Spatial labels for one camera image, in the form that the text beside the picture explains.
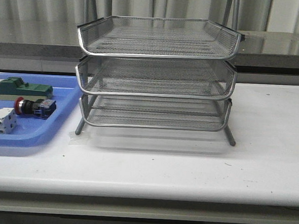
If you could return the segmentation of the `silver mesh tray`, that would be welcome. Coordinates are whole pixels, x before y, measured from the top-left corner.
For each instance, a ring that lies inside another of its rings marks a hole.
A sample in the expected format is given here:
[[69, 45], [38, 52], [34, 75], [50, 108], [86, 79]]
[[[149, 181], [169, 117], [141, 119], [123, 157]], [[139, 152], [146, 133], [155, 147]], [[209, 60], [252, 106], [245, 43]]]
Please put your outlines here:
[[121, 95], [83, 94], [84, 121], [95, 127], [220, 131], [228, 124], [232, 102]]
[[78, 26], [89, 56], [232, 59], [244, 35], [206, 19], [109, 16]]
[[222, 60], [87, 56], [76, 66], [76, 76], [89, 95], [226, 100], [237, 71]]

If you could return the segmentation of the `red emergency stop button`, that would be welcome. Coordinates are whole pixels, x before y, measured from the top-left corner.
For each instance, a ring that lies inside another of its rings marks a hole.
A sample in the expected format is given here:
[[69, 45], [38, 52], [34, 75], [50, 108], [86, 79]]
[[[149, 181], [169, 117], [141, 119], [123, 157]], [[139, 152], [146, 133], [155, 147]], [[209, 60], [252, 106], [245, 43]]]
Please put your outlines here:
[[15, 100], [13, 108], [17, 115], [48, 119], [56, 110], [56, 101], [52, 99], [37, 99], [36, 101], [32, 101], [20, 96]]

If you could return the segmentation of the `blue plastic tray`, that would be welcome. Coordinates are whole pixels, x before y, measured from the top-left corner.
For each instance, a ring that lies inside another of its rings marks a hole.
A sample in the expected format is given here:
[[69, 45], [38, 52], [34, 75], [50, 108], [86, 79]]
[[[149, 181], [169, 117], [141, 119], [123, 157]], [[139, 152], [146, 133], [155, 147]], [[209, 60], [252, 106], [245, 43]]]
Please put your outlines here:
[[21, 77], [24, 82], [53, 87], [56, 110], [48, 119], [17, 117], [17, 126], [10, 134], [0, 134], [0, 156], [26, 156], [49, 143], [78, 104], [81, 90], [74, 76], [0, 73], [0, 79]]

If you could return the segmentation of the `white circuit breaker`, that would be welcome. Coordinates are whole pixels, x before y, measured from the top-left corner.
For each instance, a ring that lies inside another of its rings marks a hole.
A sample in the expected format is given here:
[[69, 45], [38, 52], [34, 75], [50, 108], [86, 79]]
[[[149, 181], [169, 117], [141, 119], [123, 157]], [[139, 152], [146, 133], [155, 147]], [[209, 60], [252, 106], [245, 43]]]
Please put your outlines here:
[[10, 134], [17, 126], [17, 117], [13, 108], [0, 108], [0, 134]]

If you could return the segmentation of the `grey stone counter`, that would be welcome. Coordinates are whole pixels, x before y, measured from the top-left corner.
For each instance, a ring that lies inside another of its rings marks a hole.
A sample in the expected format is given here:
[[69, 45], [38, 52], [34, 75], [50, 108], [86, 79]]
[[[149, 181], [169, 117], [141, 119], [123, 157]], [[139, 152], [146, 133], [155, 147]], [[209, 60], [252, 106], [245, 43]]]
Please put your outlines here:
[[[239, 72], [299, 76], [299, 34], [243, 31], [232, 59]], [[0, 55], [79, 59], [83, 52], [74, 23], [0, 19]]]

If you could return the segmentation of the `silver metal rack frame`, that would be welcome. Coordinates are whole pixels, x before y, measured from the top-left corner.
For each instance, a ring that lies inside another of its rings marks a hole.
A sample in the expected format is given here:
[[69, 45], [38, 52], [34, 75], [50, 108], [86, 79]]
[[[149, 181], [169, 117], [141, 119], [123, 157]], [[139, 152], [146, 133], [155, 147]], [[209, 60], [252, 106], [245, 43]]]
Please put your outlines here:
[[[85, 18], [85, 21], [86, 21], [85, 23], [89, 23], [89, 22], [95, 21], [97, 19], [100, 19], [100, 18], [97, 17], [96, 0], [84, 0], [84, 3], [85, 3], [84, 18]], [[234, 31], [237, 31], [236, 28], [237, 28], [238, 17], [239, 17], [239, 3], [240, 3], [240, 0], [228, 0], [227, 4], [226, 4], [225, 14], [224, 14], [224, 17], [223, 17], [224, 21], [227, 21], [229, 18], [232, 19], [232, 27], [229, 27], [229, 28], [234, 30]], [[106, 18], [106, 17], [109, 17], [109, 16], [115, 16], [115, 15], [112, 14], [112, 11], [111, 11], [112, 7], [113, 7], [112, 0], [105, 0], [105, 4], [104, 4], [105, 15], [104, 15], [103, 18]], [[226, 22], [222, 23], [221, 25], [227, 27]], [[180, 58], [155, 58], [155, 59], [172, 59], [172, 60], [174, 60], [174, 59], [180, 59]], [[230, 63], [230, 59], [221, 60], [221, 61], [226, 61], [226, 62]], [[75, 133], [79, 135], [81, 133], [81, 131], [83, 130], [83, 127], [84, 127], [85, 124], [87, 124], [87, 123], [84, 121], [84, 119], [82, 117]], [[230, 131], [230, 128], [229, 128], [228, 124], [221, 131], [225, 132], [226, 138], [227, 138], [230, 145], [235, 145], [236, 144], [235, 139], [234, 139], [234, 137], [233, 137], [233, 135]]]

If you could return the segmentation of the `green knife switch block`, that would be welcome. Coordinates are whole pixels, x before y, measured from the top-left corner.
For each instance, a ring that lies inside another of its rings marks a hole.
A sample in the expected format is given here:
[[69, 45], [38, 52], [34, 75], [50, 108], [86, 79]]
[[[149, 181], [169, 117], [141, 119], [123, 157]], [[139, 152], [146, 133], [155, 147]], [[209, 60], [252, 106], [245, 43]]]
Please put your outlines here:
[[0, 100], [15, 101], [20, 96], [29, 100], [51, 99], [53, 86], [24, 82], [21, 77], [0, 80]]

